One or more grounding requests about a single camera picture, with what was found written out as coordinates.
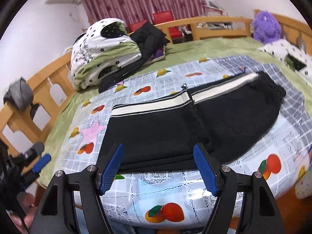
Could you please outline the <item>person's left hand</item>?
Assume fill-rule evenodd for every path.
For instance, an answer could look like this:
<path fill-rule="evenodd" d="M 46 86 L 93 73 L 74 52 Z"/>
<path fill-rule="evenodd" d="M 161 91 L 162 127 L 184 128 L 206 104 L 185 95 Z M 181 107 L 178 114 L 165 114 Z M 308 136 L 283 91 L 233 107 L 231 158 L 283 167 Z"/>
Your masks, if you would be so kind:
<path fill-rule="evenodd" d="M 35 197 L 31 193 L 22 192 L 18 195 L 18 200 L 25 213 L 25 217 L 21 220 L 16 213 L 10 213 L 10 218 L 21 233 L 28 233 L 37 210 Z"/>

